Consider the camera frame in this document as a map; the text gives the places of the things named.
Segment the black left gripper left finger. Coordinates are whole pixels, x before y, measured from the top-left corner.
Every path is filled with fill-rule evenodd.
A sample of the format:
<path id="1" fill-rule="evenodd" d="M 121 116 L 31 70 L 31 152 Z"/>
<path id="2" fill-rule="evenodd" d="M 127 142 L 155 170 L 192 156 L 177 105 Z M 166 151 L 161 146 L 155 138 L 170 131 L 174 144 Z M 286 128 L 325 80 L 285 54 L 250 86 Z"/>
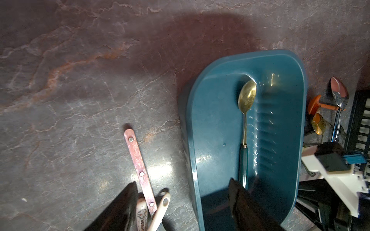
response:
<path id="1" fill-rule="evenodd" d="M 137 200 L 137 183 L 131 182 L 85 230 L 128 231 L 135 220 Z"/>

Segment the gold spoon green handle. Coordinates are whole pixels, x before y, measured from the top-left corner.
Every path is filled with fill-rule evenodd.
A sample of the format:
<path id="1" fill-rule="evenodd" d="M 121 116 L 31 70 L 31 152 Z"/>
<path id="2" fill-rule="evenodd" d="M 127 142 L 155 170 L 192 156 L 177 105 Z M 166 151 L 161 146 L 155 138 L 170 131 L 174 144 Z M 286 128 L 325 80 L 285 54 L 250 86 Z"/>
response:
<path id="1" fill-rule="evenodd" d="M 320 113 L 315 113 L 311 125 L 317 135 L 329 135 L 332 133 L 332 125 Z"/>
<path id="2" fill-rule="evenodd" d="M 255 81 L 246 82 L 238 97 L 238 108 L 243 114 L 243 134 L 240 146 L 239 182 L 248 189 L 248 145 L 247 145 L 247 113 L 251 109 L 257 92 Z"/>

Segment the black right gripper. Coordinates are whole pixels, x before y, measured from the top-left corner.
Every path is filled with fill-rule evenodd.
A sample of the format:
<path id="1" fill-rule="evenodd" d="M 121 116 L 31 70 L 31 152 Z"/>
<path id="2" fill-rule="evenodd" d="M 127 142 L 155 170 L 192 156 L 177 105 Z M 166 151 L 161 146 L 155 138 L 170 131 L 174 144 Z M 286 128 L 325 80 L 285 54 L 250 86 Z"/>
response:
<path id="1" fill-rule="evenodd" d="M 358 195 L 356 218 L 325 180 L 299 182 L 295 207 L 322 231 L 368 231 L 370 195 Z"/>

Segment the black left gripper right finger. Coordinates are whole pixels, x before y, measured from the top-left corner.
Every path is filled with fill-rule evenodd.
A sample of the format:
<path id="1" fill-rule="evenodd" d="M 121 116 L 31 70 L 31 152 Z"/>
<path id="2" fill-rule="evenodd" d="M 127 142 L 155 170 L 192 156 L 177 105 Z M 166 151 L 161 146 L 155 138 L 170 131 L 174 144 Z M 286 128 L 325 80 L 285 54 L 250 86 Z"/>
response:
<path id="1" fill-rule="evenodd" d="M 228 201 L 237 231 L 283 231 L 249 192 L 233 178 L 228 185 Z"/>

